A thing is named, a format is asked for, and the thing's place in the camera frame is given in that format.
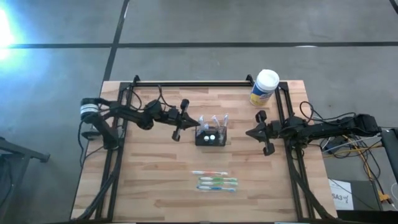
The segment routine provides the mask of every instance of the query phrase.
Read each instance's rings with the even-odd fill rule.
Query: plastic container
[[[267,103],[279,84],[279,76],[276,72],[263,69],[257,76],[253,89],[250,92],[250,102],[254,106],[262,106]]]

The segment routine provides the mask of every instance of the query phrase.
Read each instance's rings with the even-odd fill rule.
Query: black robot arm
[[[101,111],[99,105],[105,105],[109,108]],[[117,101],[108,101],[102,98],[84,98],[81,101],[80,117],[86,124],[92,124],[102,135],[105,149],[115,149],[119,146],[119,136],[116,128],[112,128],[106,122],[108,118],[117,116],[136,123],[138,127],[144,130],[150,130],[154,126],[154,121],[176,126],[172,134],[174,141],[180,140],[181,129],[187,129],[200,124],[189,117],[187,109],[189,101],[182,100],[181,112],[175,106],[168,111],[162,109],[162,104],[158,100],[153,100],[145,105],[144,109],[137,110],[130,106],[121,105]]]
[[[270,124],[266,124],[266,118],[265,111],[258,112],[256,115],[258,125],[254,129],[246,131],[248,136],[266,143],[264,148],[266,156],[275,151],[273,143],[269,142],[270,139],[286,138],[292,149],[304,149],[316,139],[347,134],[371,137],[381,132],[374,117],[368,114],[358,114],[319,124],[308,124],[306,120],[296,116],[287,118],[283,124],[280,124],[279,121],[271,121]]]

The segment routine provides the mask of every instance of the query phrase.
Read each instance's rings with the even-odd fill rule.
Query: white paper sign
[[[336,210],[354,210],[353,196],[349,193],[351,192],[350,183],[329,179],[329,186]]]

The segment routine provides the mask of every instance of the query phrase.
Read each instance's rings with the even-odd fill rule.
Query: butcher block tabletop
[[[287,83],[294,112],[302,116],[299,104],[308,100],[304,82]],[[120,82],[104,82],[101,97],[116,100],[119,85]],[[266,111],[266,122],[279,120],[275,95],[265,106],[255,107],[249,102],[250,87],[162,89],[168,104],[179,108],[181,100],[186,98],[190,101],[188,114],[194,119],[203,115],[210,125],[213,125],[213,115],[217,115],[222,124],[223,116],[228,113],[226,145],[196,146],[194,129],[181,131],[180,141],[175,142],[171,138],[174,126],[155,123],[151,130],[145,131],[129,123],[114,222],[286,222],[297,219],[283,140],[271,140],[275,153],[264,156],[264,143],[245,135],[247,130],[256,127],[254,115],[259,110]],[[156,87],[135,87],[134,91],[143,105],[159,96]],[[132,101],[133,105],[139,105],[135,96]],[[309,114],[309,108],[304,106],[304,112]],[[102,144],[101,138],[91,141],[87,153]],[[98,193],[105,158],[106,151],[102,149],[85,161],[71,218],[81,215]],[[312,192],[328,212],[336,216],[319,148],[306,148],[304,162]],[[199,176],[193,175],[192,170],[228,172],[228,177],[238,179],[237,191],[199,191],[196,189]],[[104,217],[110,192],[105,198]],[[300,199],[306,214],[302,192]]]

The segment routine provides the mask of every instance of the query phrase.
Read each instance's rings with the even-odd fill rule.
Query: concrete floor
[[[17,44],[111,43],[122,3],[5,0],[0,7]],[[135,0],[121,42],[398,41],[397,21],[388,0]],[[108,56],[109,49],[21,49],[0,60],[0,136],[51,153],[47,164],[31,162],[9,223],[68,220],[80,175],[79,102],[98,96]],[[119,49],[111,80],[242,80],[270,68],[281,79],[305,80],[325,117],[355,111],[398,126],[397,63],[398,47]],[[387,157],[374,152],[390,194]],[[367,179],[359,158],[325,164],[331,178]]]

